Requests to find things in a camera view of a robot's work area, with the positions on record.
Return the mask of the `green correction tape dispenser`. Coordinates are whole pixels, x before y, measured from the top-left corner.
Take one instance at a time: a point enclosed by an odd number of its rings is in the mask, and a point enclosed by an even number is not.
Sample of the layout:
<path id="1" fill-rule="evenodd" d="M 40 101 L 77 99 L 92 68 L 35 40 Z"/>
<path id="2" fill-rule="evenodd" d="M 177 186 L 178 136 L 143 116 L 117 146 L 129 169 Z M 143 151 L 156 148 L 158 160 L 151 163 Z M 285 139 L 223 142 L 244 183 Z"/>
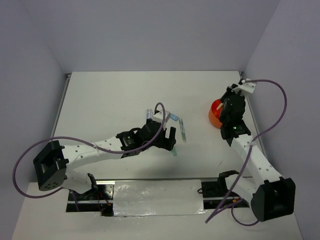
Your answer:
<path id="1" fill-rule="evenodd" d="M 173 156 L 177 156 L 178 155 L 175 148 L 172 149 L 171 153 L 172 153 Z"/>

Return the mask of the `blue correction tape dispenser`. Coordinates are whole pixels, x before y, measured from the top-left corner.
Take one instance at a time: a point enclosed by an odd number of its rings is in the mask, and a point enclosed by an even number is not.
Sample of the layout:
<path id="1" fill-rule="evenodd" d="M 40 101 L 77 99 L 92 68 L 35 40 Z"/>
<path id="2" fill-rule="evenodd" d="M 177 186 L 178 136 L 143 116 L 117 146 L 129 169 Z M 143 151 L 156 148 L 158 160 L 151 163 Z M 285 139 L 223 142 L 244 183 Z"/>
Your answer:
<path id="1" fill-rule="evenodd" d="M 177 115 L 171 113 L 171 114 L 170 114 L 170 119 L 173 120 L 173 121 L 175 121 L 175 122 L 177 122 L 180 118 L 179 118 Z"/>

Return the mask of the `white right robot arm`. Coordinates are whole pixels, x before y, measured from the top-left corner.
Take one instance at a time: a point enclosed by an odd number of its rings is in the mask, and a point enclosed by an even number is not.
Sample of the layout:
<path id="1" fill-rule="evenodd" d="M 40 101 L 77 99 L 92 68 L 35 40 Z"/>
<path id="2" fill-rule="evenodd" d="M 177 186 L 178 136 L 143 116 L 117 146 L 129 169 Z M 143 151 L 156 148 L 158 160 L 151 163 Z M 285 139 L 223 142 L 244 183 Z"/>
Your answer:
<path id="1" fill-rule="evenodd" d="M 240 171 L 220 173 L 217 190 L 223 196 L 231 193 L 240 196 L 256 219 L 264 222 L 294 212 L 296 185 L 271 165 L 243 120 L 245 97 L 255 87 L 255 83 L 232 84 L 220 98 L 221 137 L 240 156 L 243 166 Z"/>

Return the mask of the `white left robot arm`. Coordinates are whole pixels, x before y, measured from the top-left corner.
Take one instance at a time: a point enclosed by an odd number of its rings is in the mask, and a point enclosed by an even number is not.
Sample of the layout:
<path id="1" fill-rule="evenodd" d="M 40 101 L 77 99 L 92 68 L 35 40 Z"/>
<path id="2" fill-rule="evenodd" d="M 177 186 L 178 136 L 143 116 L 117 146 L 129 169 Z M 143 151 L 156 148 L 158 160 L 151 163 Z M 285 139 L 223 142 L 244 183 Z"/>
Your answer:
<path id="1" fill-rule="evenodd" d="M 53 140 L 33 160 L 38 188 L 45 192 L 61 187 L 91 200 L 98 193 L 96 179 L 91 172 L 80 172 L 80 167 L 136 156 L 150 147 L 172 151 L 175 144 L 176 128 L 161 127 L 160 122 L 152 119 L 141 128 L 96 143 L 61 145 Z"/>

